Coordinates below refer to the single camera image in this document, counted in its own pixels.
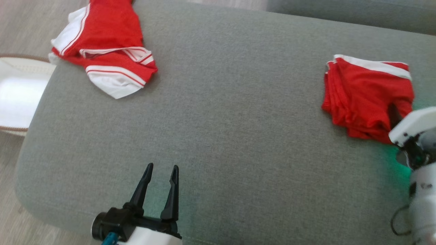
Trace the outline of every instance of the red and white shorts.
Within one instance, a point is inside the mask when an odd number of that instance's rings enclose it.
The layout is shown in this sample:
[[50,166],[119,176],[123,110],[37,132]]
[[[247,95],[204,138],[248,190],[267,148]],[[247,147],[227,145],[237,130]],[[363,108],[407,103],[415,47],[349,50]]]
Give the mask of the red and white shorts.
[[412,111],[414,99],[409,66],[401,62],[367,61],[337,54],[327,63],[322,109],[348,135],[391,143],[388,107],[402,117]]
[[130,0],[90,0],[68,22],[51,40],[49,58],[83,66],[91,82],[112,97],[138,91],[157,72]]

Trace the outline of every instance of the black mount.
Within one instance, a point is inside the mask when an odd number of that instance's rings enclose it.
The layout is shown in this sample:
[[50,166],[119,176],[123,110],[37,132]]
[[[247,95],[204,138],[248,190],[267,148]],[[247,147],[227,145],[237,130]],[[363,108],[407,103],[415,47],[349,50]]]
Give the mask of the black mount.
[[110,208],[108,212],[97,215],[91,229],[94,239],[103,241],[110,232],[114,232],[121,242],[126,242],[136,226],[182,238],[177,232],[176,223],[179,219],[179,167],[175,165],[173,168],[170,178],[171,189],[160,218],[143,216],[145,193],[151,181],[152,172],[153,163],[149,163],[132,198],[123,205],[122,209]]

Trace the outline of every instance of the slipper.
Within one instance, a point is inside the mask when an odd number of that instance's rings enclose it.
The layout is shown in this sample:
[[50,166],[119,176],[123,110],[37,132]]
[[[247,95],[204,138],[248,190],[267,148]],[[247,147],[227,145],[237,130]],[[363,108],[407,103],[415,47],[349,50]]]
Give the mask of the slipper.
[[25,136],[56,66],[47,59],[0,55],[0,130]]

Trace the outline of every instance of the gray couch cushion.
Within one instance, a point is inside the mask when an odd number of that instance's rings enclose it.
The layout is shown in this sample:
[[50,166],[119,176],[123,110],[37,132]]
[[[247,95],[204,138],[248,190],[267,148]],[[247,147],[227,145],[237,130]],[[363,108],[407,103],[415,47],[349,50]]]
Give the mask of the gray couch cushion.
[[435,0],[269,0],[267,9],[436,35]]
[[407,169],[394,147],[332,125],[323,77],[334,54],[407,62],[416,108],[434,105],[436,37],[187,3],[135,9],[159,72],[114,100],[83,68],[56,68],[17,166],[31,213],[88,233],[154,162],[146,214],[163,209],[178,164],[184,244],[410,244],[389,227]]

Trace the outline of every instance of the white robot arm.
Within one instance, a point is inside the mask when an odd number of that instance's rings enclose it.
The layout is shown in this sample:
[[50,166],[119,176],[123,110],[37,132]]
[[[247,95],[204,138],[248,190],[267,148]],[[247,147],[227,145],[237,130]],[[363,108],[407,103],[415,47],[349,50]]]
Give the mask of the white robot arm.
[[406,165],[412,169],[409,214],[414,244],[436,245],[436,107],[411,112],[389,138],[405,153]]
[[95,218],[91,234],[102,245],[182,245],[177,232],[179,217],[179,168],[174,166],[171,189],[160,218],[144,217],[142,208],[153,164],[148,164],[132,198],[123,208],[110,208]]

